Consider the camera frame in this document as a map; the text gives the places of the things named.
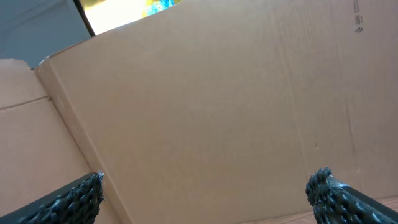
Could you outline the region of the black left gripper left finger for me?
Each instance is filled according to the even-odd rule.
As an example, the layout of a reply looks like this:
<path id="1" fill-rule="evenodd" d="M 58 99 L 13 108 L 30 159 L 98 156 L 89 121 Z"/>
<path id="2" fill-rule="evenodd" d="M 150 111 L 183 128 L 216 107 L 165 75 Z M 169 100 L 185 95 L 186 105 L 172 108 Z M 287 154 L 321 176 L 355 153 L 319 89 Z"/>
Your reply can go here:
<path id="1" fill-rule="evenodd" d="M 1 224 L 94 224 L 104 173 L 91 172 L 1 217 Z"/>

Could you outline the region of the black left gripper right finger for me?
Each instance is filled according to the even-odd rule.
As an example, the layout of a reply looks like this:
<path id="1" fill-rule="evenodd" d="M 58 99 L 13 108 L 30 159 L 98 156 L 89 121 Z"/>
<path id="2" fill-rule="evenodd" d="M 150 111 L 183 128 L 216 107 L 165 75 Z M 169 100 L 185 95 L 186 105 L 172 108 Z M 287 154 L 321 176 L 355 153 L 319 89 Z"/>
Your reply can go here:
<path id="1" fill-rule="evenodd" d="M 319 169 L 306 184 L 317 224 L 397 224 L 397 212 Z"/>

